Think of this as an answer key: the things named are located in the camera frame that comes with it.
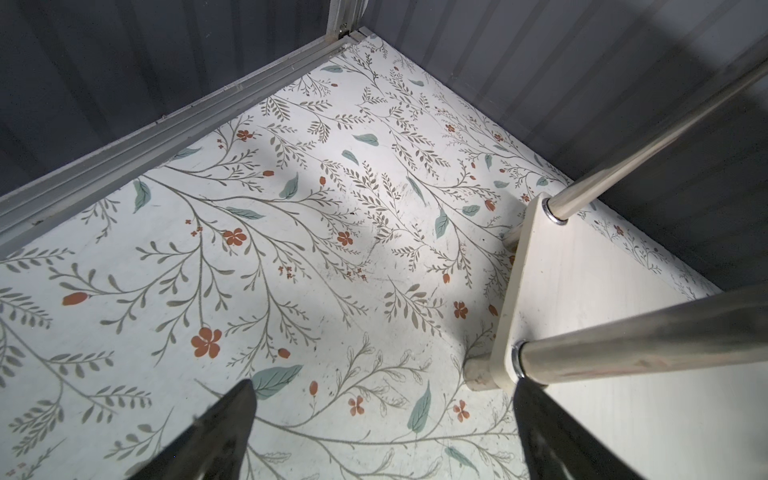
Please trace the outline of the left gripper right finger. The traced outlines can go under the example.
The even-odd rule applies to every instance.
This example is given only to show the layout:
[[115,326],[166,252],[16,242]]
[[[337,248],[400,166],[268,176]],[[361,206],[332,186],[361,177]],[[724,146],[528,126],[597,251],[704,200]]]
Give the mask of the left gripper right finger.
[[530,478],[640,477],[535,382],[517,382],[513,409]]

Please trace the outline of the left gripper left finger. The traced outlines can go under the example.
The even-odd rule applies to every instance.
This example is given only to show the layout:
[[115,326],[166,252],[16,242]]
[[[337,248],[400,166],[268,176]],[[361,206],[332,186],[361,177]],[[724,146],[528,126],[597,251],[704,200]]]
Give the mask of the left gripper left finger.
[[257,410],[253,383],[238,382],[133,479],[238,479]]

